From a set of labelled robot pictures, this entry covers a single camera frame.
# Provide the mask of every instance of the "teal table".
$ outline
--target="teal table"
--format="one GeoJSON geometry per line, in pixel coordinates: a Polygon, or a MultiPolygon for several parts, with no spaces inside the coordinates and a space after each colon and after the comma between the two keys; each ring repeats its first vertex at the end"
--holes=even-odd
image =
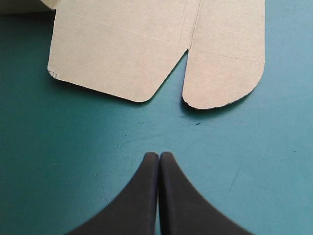
{"type": "Polygon", "coordinates": [[[122,190],[145,152],[165,150],[253,233],[313,234],[312,12],[312,0],[268,0],[259,86],[209,111],[181,100],[187,54],[135,104],[48,75],[53,13],[1,16],[0,234],[64,234],[122,190]]]}

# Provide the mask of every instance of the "black plastic tip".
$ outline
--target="black plastic tip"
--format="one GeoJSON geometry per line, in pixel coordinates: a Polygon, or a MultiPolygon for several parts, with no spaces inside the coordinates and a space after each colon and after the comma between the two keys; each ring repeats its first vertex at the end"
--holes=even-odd
{"type": "Polygon", "coordinates": [[[161,155],[158,187],[162,235],[251,235],[198,193],[171,153],[161,155]]]}
{"type": "Polygon", "coordinates": [[[68,235],[154,235],[159,158],[147,153],[121,193],[68,235]]]}

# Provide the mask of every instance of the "unfolded cardboard box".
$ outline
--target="unfolded cardboard box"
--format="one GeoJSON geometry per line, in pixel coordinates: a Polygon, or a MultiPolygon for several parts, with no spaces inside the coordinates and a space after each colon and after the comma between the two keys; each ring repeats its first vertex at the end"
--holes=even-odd
{"type": "Polygon", "coordinates": [[[210,109],[263,74],[265,0],[0,0],[0,14],[45,10],[55,79],[144,102],[188,50],[182,97],[210,109]]]}

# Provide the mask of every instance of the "crease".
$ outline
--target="crease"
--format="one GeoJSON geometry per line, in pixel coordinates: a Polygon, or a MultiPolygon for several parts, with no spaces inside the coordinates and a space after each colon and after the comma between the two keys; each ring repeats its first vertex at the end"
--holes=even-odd
{"type": "Polygon", "coordinates": [[[199,1],[199,6],[198,6],[197,14],[196,14],[194,27],[193,27],[192,32],[191,32],[191,42],[190,42],[190,45],[189,45],[189,49],[191,49],[191,47],[192,47],[192,45],[194,43],[194,34],[195,34],[195,31],[196,31],[196,25],[197,25],[197,22],[198,22],[198,16],[199,16],[199,11],[200,11],[200,7],[201,7],[201,2],[202,2],[202,0],[199,1]]]}
{"type": "Polygon", "coordinates": [[[104,24],[104,25],[106,25],[106,26],[108,26],[108,27],[117,29],[117,30],[122,31],[122,32],[130,33],[130,34],[137,35],[137,36],[141,36],[141,37],[148,38],[148,39],[152,39],[152,40],[155,40],[155,41],[158,41],[158,42],[162,42],[162,43],[165,43],[165,44],[168,44],[168,45],[172,45],[172,46],[176,46],[176,47],[181,47],[181,48],[183,48],[183,49],[185,49],[185,50],[188,49],[188,48],[183,47],[183,46],[181,46],[181,45],[179,45],[179,44],[173,44],[173,43],[169,43],[169,42],[162,41],[162,40],[160,40],[160,39],[148,37],[148,36],[146,36],[146,35],[144,35],[144,34],[135,33],[135,32],[131,32],[131,31],[127,31],[127,30],[124,30],[124,29],[122,29],[122,28],[115,27],[115,26],[113,26],[113,25],[110,25],[110,24],[107,24],[107,23],[104,23],[104,22],[101,22],[101,21],[97,21],[97,20],[95,20],[95,19],[90,19],[90,18],[85,17],[85,16],[82,16],[82,15],[74,14],[74,13],[67,12],[67,11],[64,11],[64,10],[58,10],[58,11],[61,11],[61,12],[64,12],[64,13],[66,13],[66,14],[70,14],[70,15],[73,15],[73,16],[78,16],[78,17],[80,17],[80,18],[83,18],[83,19],[86,19],[86,20],[89,20],[89,21],[94,21],[94,22],[97,22],[97,23],[100,23],[100,24],[104,24]]]}
{"type": "Polygon", "coordinates": [[[199,53],[199,54],[219,55],[219,56],[222,56],[222,57],[232,58],[232,59],[236,59],[236,60],[243,60],[243,61],[250,61],[250,62],[256,62],[256,63],[265,64],[265,62],[261,62],[261,61],[257,61],[257,60],[249,60],[249,59],[237,58],[237,57],[233,57],[233,56],[229,56],[229,55],[223,55],[223,54],[212,53],[212,52],[200,52],[200,51],[192,51],[192,52],[199,53]]]}

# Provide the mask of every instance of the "cardboard box flap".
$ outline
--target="cardboard box flap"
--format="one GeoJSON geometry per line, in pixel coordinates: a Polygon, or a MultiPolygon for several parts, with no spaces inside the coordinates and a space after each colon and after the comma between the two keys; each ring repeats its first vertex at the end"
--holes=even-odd
{"type": "Polygon", "coordinates": [[[265,0],[63,0],[48,70],[135,102],[189,50],[183,98],[209,109],[247,95],[265,62],[265,0]]]}
{"type": "Polygon", "coordinates": [[[201,1],[188,54],[183,99],[197,109],[250,93],[265,64],[265,1],[201,1]]]}
{"type": "Polygon", "coordinates": [[[0,15],[54,10],[61,0],[0,0],[0,15]]]}
{"type": "Polygon", "coordinates": [[[48,70],[53,77],[135,102],[150,99],[188,49],[198,5],[181,0],[64,0],[48,70]]]}

